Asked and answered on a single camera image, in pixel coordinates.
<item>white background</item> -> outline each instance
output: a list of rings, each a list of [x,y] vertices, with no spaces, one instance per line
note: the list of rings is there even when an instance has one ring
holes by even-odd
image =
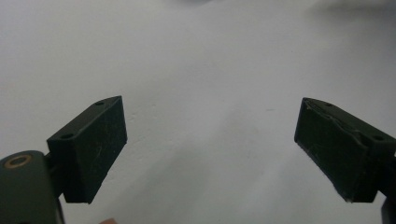
[[[396,8],[372,0],[0,2],[0,158],[122,95],[129,135],[67,223],[381,223],[293,142],[304,96],[396,135]]]

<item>mounting hole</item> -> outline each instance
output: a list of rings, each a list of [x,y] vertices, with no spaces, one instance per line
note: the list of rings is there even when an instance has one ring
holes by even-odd
[[[384,140],[384,138],[381,137],[381,136],[379,136],[379,135],[374,135],[373,138],[374,138],[375,140],[378,140],[378,141],[383,141],[383,140]]]
[[[7,169],[14,169],[20,166],[23,166],[24,164],[28,163],[32,159],[31,155],[20,155],[16,156],[14,158],[9,159],[5,163],[5,167]]]
[[[74,136],[74,135],[73,135],[72,133],[67,133],[67,134],[62,135],[61,138],[62,138],[62,139],[68,139],[68,138],[71,138],[71,137],[73,137],[73,136]]]

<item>white surface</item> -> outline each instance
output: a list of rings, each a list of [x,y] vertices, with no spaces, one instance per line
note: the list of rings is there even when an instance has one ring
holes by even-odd
[[[128,145],[67,223],[381,223],[293,142],[304,96],[396,135],[396,9],[376,1],[0,3],[0,157],[122,95]]]

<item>screw hole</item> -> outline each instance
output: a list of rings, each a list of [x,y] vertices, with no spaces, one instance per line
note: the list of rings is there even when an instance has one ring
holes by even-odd
[[[383,140],[384,140],[384,138],[381,137],[381,136],[379,136],[379,135],[374,135],[373,138],[374,138],[375,140],[378,140],[378,141],[383,141]]]
[[[73,135],[72,133],[67,133],[67,134],[62,135],[61,138],[62,138],[62,139],[67,139],[67,138],[71,138],[71,137],[73,137],[73,136],[74,136],[74,135]]]

